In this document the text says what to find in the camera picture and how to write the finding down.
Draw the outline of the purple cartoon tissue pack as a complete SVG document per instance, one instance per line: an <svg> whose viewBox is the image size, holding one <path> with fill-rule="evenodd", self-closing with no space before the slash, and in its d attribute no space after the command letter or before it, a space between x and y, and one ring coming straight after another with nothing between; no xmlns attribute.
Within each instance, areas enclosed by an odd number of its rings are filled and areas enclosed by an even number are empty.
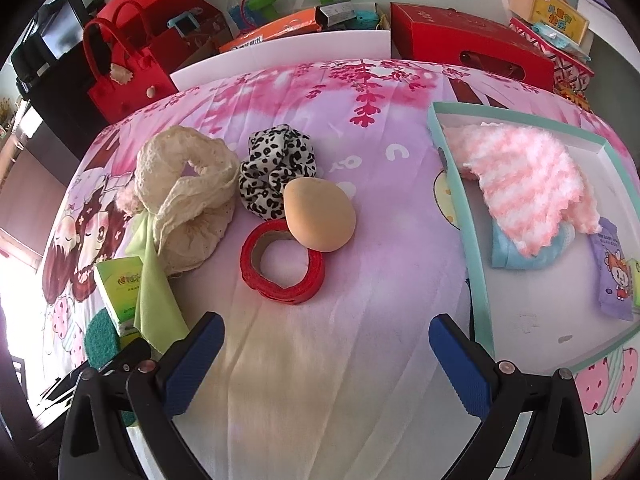
<svg viewBox="0 0 640 480"><path fill-rule="evenodd" d="M631 322L631 274L617 226L607 218L599 220L600 231L589 237L597 268L597 300L601 311L612 318Z"/></svg>

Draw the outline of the pink white fuzzy cloth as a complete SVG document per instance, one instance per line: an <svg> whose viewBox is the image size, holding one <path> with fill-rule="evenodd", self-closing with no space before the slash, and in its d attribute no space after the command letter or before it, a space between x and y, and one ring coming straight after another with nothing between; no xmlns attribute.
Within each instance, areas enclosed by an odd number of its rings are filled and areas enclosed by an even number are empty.
<svg viewBox="0 0 640 480"><path fill-rule="evenodd" d="M462 176L478 182L504 232L535 218L558 219L578 233L600 231L593 187L565 145L547 130L504 122L442 128Z"/></svg>

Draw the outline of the red tape roll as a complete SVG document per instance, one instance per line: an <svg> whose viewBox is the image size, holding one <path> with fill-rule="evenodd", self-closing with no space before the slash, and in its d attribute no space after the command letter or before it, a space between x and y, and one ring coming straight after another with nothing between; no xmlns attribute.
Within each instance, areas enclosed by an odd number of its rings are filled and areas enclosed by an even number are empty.
<svg viewBox="0 0 640 480"><path fill-rule="evenodd" d="M284 219L258 224L240 253L241 278L250 289L280 304L303 304L322 287L321 252L303 247Z"/></svg>

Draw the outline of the green tissue pack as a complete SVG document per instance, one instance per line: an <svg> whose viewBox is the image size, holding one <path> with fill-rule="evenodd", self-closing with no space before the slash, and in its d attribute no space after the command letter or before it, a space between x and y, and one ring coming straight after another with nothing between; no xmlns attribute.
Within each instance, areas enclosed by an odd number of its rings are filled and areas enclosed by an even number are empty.
<svg viewBox="0 0 640 480"><path fill-rule="evenodd" d="M139 257L104 260L94 266L94 280L118 336L135 333L142 261Z"/></svg>
<svg viewBox="0 0 640 480"><path fill-rule="evenodd" d="M631 297L634 304L634 312L640 311L640 262L636 259L627 261L631 281Z"/></svg>

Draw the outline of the leopard print scrunchie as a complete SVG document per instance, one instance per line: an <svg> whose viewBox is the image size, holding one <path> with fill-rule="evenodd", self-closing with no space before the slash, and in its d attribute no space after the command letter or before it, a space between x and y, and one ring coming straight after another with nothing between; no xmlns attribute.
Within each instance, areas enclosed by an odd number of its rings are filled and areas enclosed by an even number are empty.
<svg viewBox="0 0 640 480"><path fill-rule="evenodd" d="M317 175L310 137L287 124L257 131L248 138L241 162L239 193L243 206L262 220L284 217L283 192L297 178Z"/></svg>

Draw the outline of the red white patterned box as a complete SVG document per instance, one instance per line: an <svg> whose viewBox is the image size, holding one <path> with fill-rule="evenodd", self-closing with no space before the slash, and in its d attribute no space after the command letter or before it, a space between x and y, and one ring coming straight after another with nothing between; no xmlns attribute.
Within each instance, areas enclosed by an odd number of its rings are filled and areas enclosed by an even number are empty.
<svg viewBox="0 0 640 480"><path fill-rule="evenodd" d="M571 88L574 93L584 93L587 90L594 71L584 62L550 44L519 18L511 18L509 27L553 63L554 84L557 87Z"/></svg>

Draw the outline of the blue face mask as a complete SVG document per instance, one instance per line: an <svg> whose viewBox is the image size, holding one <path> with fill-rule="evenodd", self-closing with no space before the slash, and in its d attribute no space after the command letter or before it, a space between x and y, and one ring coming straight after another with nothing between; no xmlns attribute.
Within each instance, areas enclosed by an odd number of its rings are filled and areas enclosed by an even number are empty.
<svg viewBox="0 0 640 480"><path fill-rule="evenodd" d="M551 266L574 242L574 226L551 218L535 218L522 225L509 226L506 233L500 223L492 220L490 265L494 269L540 270Z"/></svg>

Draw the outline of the blue water bottle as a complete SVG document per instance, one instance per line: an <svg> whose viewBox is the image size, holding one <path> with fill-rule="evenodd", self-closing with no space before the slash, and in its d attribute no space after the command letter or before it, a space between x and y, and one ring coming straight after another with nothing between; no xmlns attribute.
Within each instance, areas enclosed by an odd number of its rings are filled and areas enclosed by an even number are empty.
<svg viewBox="0 0 640 480"><path fill-rule="evenodd" d="M244 34L244 32L246 32L247 24L242 18L242 10L239 0L226 0L226 3L227 13L232 19L233 24L235 24L235 27L240 34Z"/></svg>

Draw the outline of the green yellow scrub sponge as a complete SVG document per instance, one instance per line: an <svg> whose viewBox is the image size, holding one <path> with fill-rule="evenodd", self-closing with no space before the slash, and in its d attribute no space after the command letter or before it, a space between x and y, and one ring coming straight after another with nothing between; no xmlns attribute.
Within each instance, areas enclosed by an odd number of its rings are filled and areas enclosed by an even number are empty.
<svg viewBox="0 0 640 480"><path fill-rule="evenodd" d="M89 322L84 336L89 365L96 370L102 370L123 348L139 337L140 334L136 330L126 336L119 336L107 308L99 310Z"/></svg>

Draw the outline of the white shelf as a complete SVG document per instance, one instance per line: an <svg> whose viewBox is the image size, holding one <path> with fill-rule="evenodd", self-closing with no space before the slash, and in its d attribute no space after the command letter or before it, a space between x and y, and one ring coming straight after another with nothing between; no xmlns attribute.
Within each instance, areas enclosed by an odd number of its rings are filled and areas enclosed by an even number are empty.
<svg viewBox="0 0 640 480"><path fill-rule="evenodd" d="M578 0L577 10L589 21L589 29L640 72L639 49L617 16L594 0Z"/></svg>

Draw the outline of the pink floral scrunchie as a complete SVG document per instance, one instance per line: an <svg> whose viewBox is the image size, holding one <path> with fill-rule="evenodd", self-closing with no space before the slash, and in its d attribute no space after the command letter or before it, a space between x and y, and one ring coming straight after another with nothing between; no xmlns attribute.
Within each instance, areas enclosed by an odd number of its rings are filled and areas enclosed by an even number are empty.
<svg viewBox="0 0 640 480"><path fill-rule="evenodd" d="M144 209L142 201L136 193L136 181L130 180L125 186L120 188L115 198L116 207L128 214L130 217L134 217L136 214Z"/></svg>

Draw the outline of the light green cloth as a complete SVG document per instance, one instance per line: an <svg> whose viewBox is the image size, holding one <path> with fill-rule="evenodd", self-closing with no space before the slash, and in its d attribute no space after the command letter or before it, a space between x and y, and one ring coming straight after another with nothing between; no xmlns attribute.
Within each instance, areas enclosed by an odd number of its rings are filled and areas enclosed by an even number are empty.
<svg viewBox="0 0 640 480"><path fill-rule="evenodd" d="M156 253L154 220L147 211L132 219L132 237L125 255L138 257L142 262L134 328L156 352L164 354L174 342L183 339L189 329Z"/></svg>

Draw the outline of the cream lace scrunchie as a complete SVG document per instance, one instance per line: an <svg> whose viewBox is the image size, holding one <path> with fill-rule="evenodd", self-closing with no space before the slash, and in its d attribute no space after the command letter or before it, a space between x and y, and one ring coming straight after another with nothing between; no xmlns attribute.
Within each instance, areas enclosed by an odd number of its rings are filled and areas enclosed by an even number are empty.
<svg viewBox="0 0 640 480"><path fill-rule="evenodd" d="M191 271L226 234L238 194L240 161L224 140L173 126L137 154L134 195L151 216L151 233L167 275Z"/></svg>

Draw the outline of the beige makeup sponge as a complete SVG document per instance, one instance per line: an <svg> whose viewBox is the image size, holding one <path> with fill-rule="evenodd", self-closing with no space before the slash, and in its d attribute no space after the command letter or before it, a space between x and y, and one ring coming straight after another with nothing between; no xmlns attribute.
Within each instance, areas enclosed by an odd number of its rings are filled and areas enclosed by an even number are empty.
<svg viewBox="0 0 640 480"><path fill-rule="evenodd" d="M283 191L288 229L299 244L316 252L335 252L356 230L356 212L345 192L318 178L297 178Z"/></svg>

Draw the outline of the wet wipes pack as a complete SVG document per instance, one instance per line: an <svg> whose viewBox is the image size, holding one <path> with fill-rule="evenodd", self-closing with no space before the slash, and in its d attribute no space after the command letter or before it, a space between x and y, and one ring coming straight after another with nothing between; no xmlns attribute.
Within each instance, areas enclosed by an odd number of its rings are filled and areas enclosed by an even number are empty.
<svg viewBox="0 0 640 480"><path fill-rule="evenodd" d="M532 29L538 36L541 36L544 41L552 44L552 46L558 50L574 55L587 56L587 53L582 50L577 42L571 40L562 32L559 32L548 24L536 23L533 24Z"/></svg>

